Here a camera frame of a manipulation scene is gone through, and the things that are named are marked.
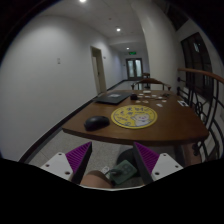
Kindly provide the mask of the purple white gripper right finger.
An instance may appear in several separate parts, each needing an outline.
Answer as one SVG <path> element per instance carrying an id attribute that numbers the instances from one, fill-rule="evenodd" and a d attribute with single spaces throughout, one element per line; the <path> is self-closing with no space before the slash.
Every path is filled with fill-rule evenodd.
<path id="1" fill-rule="evenodd" d="M 167 153 L 158 154 L 137 142 L 133 145 L 133 154 L 145 185 L 182 169 L 182 166 Z"/>

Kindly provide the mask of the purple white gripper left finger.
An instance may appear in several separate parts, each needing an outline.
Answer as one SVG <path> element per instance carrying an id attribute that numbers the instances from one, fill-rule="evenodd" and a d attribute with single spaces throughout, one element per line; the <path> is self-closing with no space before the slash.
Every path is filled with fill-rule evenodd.
<path id="1" fill-rule="evenodd" d="M 41 168 L 72 183 L 79 184 L 92 153 L 92 143 L 85 143 L 68 153 L 58 152 Z"/>

